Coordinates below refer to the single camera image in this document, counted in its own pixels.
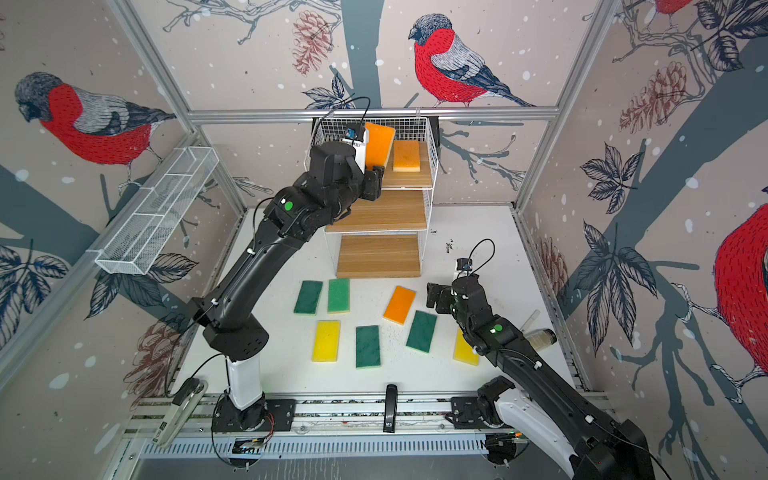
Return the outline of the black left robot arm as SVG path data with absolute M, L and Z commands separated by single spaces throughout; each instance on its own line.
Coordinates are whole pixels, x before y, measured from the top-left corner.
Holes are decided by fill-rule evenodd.
M 309 159 L 308 170 L 267 203 L 252 240 L 226 276 L 194 301 L 194 320 L 206 342 L 227 360 L 230 388 L 218 405 L 240 431 L 257 429 L 268 415 L 259 355 L 269 334 L 253 314 L 255 305 L 317 230 L 349 216 L 357 200 L 375 201 L 382 192 L 385 167 L 368 167 L 348 143 L 315 145 Z

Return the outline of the orange sponge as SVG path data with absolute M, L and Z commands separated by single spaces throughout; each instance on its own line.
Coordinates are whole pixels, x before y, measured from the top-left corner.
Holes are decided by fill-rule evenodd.
M 421 171 L 421 143 L 417 140 L 395 140 L 393 145 L 393 171 L 419 173 Z
M 369 141 L 366 146 L 366 168 L 375 166 L 386 168 L 391 157 L 396 130 L 392 127 L 367 122 L 366 132 Z
M 383 318 L 398 325 L 404 325 L 415 297 L 415 291 L 396 286 L 384 311 Z

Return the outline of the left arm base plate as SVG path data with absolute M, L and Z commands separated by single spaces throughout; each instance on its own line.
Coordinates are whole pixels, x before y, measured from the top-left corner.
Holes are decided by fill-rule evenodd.
M 297 402 L 295 399 L 262 398 L 241 411 L 224 395 L 212 414 L 213 433 L 287 432 L 291 430 Z

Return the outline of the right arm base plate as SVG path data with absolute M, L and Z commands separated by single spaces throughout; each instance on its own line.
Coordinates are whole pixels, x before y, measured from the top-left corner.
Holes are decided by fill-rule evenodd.
M 445 419 L 456 429 L 495 429 L 500 426 L 492 404 L 478 396 L 452 397 Z

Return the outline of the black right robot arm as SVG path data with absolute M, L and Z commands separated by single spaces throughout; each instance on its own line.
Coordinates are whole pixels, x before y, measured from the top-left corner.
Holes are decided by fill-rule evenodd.
M 501 370 L 478 391 L 484 422 L 511 426 L 571 479 L 652 479 L 640 428 L 597 408 L 564 380 L 520 329 L 493 312 L 475 274 L 427 286 L 428 308 L 449 314 L 465 341 Z

